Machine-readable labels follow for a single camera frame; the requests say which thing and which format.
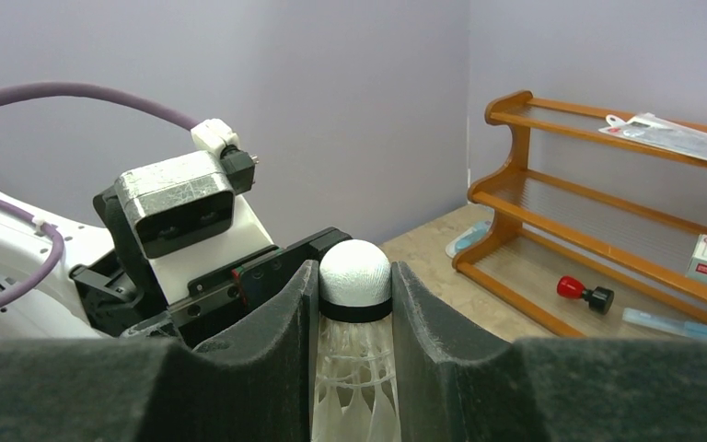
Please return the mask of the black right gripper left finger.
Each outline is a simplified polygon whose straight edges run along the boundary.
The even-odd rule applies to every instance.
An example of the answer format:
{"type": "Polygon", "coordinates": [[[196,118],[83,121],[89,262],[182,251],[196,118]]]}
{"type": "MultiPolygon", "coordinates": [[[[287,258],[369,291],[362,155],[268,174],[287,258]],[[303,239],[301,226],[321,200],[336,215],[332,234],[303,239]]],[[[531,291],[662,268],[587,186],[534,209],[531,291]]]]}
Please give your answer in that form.
{"type": "Polygon", "coordinates": [[[308,441],[318,270],[192,349],[0,340],[0,441],[308,441]]]}

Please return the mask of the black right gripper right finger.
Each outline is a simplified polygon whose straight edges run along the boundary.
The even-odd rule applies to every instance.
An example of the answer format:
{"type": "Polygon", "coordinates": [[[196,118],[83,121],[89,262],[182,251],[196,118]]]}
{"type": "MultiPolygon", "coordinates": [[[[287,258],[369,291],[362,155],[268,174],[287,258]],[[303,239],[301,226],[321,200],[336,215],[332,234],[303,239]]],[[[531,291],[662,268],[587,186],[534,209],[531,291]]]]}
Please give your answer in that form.
{"type": "Polygon", "coordinates": [[[405,441],[707,441],[707,342],[507,342],[392,266],[405,441]]]}

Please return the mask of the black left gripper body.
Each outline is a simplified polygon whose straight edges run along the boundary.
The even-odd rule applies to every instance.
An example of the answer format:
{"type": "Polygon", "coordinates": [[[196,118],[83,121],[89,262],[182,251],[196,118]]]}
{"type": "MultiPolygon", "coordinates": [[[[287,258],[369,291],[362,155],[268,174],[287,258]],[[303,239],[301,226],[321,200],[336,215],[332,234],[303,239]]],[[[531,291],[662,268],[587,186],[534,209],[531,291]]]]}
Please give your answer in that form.
{"type": "Polygon", "coordinates": [[[214,265],[208,273],[181,278],[184,298],[168,301],[114,189],[97,194],[93,207],[114,237],[113,249],[71,271],[92,327],[112,337],[170,336],[189,347],[276,296],[303,262],[319,261],[332,246],[350,239],[349,234],[328,227],[287,248],[259,246],[242,258],[214,265]]]}

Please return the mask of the white feather shuttlecock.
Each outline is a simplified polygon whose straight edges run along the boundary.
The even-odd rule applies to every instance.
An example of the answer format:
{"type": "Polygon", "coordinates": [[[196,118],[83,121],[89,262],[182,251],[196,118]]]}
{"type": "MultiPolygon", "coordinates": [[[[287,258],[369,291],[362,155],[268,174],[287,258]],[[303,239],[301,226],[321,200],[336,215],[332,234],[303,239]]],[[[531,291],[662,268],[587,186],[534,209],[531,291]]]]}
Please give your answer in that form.
{"type": "Polygon", "coordinates": [[[399,441],[391,263],[376,245],[348,239],[319,264],[314,441],[399,441]]]}

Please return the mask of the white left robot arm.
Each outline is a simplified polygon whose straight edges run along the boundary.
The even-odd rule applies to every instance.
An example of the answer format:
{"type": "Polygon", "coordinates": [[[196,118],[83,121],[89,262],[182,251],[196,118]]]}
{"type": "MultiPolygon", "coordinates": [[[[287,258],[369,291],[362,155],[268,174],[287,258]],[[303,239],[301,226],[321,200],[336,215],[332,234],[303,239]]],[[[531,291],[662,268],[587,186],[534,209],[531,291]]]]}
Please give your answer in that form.
{"type": "Polygon", "coordinates": [[[93,227],[0,191],[0,337],[170,336],[240,321],[347,235],[276,245],[245,192],[252,167],[196,152],[123,173],[93,227]]]}

